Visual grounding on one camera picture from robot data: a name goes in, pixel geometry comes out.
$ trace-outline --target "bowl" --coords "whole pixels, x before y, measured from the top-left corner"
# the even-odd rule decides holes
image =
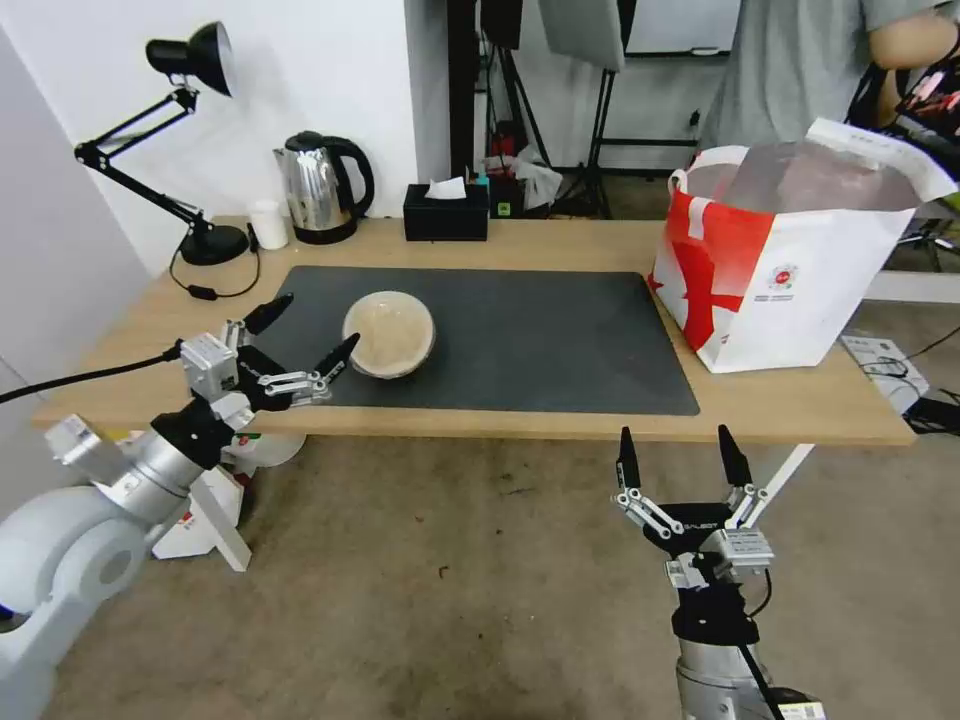
[[[385,290],[357,300],[343,319],[344,339],[360,333],[350,356],[359,372],[383,380],[409,375],[433,349],[433,316],[420,300]]]

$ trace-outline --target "black tissue box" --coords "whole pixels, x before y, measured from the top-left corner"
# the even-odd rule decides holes
[[[407,240],[486,240],[490,195],[483,185],[467,185],[462,200],[432,200],[429,185],[411,185],[403,201]]]

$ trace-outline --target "whiteboard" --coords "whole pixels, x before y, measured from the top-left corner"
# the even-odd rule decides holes
[[[637,0],[627,52],[729,50],[739,12],[740,0]]]

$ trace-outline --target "wooden table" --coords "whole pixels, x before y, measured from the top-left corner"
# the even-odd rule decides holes
[[[216,334],[225,319],[239,319],[273,298],[295,265],[635,270],[646,275],[653,266],[661,228],[657,222],[492,221],[486,243],[430,244],[405,242],[398,220],[365,220],[356,236],[339,245],[313,247],[294,242],[280,251],[263,252],[260,282],[239,298],[194,300],[169,277],[159,278],[100,341],[82,369],[151,357],[178,337],[204,331]],[[246,255],[216,268],[180,264],[177,273],[184,283],[230,292],[246,286],[253,269],[253,258]],[[816,368],[711,375],[688,348],[673,320],[658,307],[700,404],[700,414],[695,417],[306,407],[261,413],[249,429],[277,434],[591,440],[614,439],[623,425],[629,425],[638,441],[713,443],[717,425],[724,423],[740,442],[788,445],[775,452],[764,469],[754,470],[755,478],[769,478],[764,506],[815,443],[908,445],[913,440],[913,433],[839,346]],[[159,413],[180,408],[186,399],[183,372],[178,363],[168,363],[63,388],[33,419],[37,425],[48,426],[77,413],[105,429],[142,429]],[[213,496],[203,490],[197,488],[191,498],[210,523],[218,549],[231,567],[242,571],[250,560],[250,550]]]

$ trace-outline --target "lamp base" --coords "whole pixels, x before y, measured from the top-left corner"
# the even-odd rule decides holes
[[[180,256],[189,265],[219,265],[240,257],[250,246],[240,228],[229,225],[198,225],[180,246]]]

